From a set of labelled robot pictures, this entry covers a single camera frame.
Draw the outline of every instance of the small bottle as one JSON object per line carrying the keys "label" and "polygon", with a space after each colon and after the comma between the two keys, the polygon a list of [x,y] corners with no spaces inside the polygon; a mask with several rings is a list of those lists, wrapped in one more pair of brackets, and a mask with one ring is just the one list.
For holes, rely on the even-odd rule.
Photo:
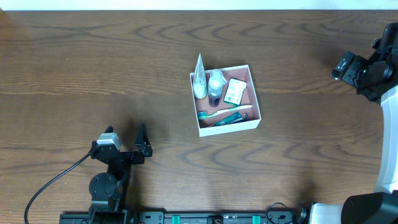
{"label": "small bottle", "polygon": [[226,79],[224,78],[223,72],[221,70],[214,69],[211,71],[208,83],[210,106],[217,107],[219,105],[225,83]]}

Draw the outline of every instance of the wood grain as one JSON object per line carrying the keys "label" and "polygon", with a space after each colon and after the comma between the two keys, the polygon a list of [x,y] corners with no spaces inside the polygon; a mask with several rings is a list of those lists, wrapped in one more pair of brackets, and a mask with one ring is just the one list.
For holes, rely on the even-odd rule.
{"label": "wood grain", "polygon": [[[368,57],[394,11],[81,11],[0,15],[0,223],[113,125],[127,146],[145,122],[154,156],[129,202],[181,210],[343,203],[372,192],[382,147],[375,103],[329,77]],[[250,65],[257,129],[199,138],[188,74]],[[46,189],[31,223],[90,206],[106,166],[87,160]]]}

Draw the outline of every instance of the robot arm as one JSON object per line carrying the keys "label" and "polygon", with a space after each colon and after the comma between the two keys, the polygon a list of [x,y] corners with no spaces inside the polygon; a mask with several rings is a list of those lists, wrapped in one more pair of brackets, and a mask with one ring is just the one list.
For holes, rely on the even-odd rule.
{"label": "robot arm", "polygon": [[381,97],[384,117],[383,151],[375,192],[393,194],[398,189],[398,86]]}
{"label": "robot arm", "polygon": [[376,51],[368,60],[346,52],[330,75],[382,107],[383,149],[374,193],[349,197],[344,205],[315,204],[311,224],[398,221],[398,23],[387,25],[372,47]]}

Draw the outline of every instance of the black cable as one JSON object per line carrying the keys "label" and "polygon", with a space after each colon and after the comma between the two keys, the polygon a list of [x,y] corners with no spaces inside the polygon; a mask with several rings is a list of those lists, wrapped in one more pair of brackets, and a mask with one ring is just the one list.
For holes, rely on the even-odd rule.
{"label": "black cable", "polygon": [[267,212],[266,212],[266,218],[267,218],[268,221],[270,221],[272,224],[276,224],[276,223],[274,223],[274,221],[272,221],[272,220],[269,218],[269,216],[268,216],[268,211],[269,211],[273,206],[275,206],[275,205],[283,205],[285,208],[287,208],[287,206],[286,206],[284,203],[280,203],[280,202],[275,202],[275,203],[273,203],[272,205],[270,205],[270,206],[268,207]]}
{"label": "black cable", "polygon": [[73,168],[75,168],[77,165],[81,164],[81,162],[83,162],[85,159],[87,159],[87,157],[89,157],[90,155],[87,154],[85,155],[83,158],[81,158],[77,163],[75,163],[73,166],[69,167],[69,169],[63,171],[62,173],[60,173],[58,176],[54,177],[52,180],[50,180],[48,183],[46,183],[39,191],[37,191],[37,193],[35,195],[33,195],[32,199],[30,200],[30,202],[26,205],[25,208],[25,224],[29,224],[29,221],[27,220],[27,213],[29,211],[30,206],[32,205],[33,201],[37,198],[37,196],[39,196],[40,193],[42,193],[42,191],[44,189],[46,189],[50,184],[52,184],[54,181],[58,180],[60,177],[62,177],[63,175],[67,174],[69,171],[71,171]]}

